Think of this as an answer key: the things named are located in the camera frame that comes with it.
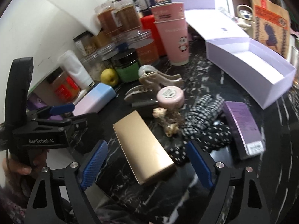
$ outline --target stacked paper cup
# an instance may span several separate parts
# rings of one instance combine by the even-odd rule
[[[184,4],[166,3],[150,9],[170,63],[175,66],[187,64],[189,42]]]

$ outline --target apple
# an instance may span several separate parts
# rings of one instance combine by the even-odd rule
[[[111,87],[115,87],[118,81],[118,74],[113,68],[105,69],[101,74],[101,82]]]

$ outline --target lavender open box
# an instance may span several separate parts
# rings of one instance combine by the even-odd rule
[[[262,109],[292,86],[296,69],[215,10],[213,0],[172,1],[184,2],[186,21],[206,40],[207,58],[236,80]]]

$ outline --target metal screw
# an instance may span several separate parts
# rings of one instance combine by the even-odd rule
[[[216,167],[223,168],[224,164],[222,162],[218,161],[218,162],[216,162]]]
[[[248,166],[248,167],[246,167],[246,171],[249,172],[249,173],[251,173],[253,171],[253,169],[252,169],[252,167]]]
[[[76,168],[79,166],[79,164],[77,162],[72,162],[70,166],[71,168]]]
[[[45,172],[47,172],[48,170],[49,170],[49,167],[43,167],[41,171],[42,171],[43,173],[45,173]]]

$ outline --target panda illustration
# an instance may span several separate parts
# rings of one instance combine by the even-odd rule
[[[180,41],[178,42],[178,44],[179,44],[179,49],[180,49],[180,51],[185,51],[185,50],[187,50],[187,48],[188,48],[188,40],[187,40],[187,37],[185,36],[185,37],[181,37],[180,38]]]

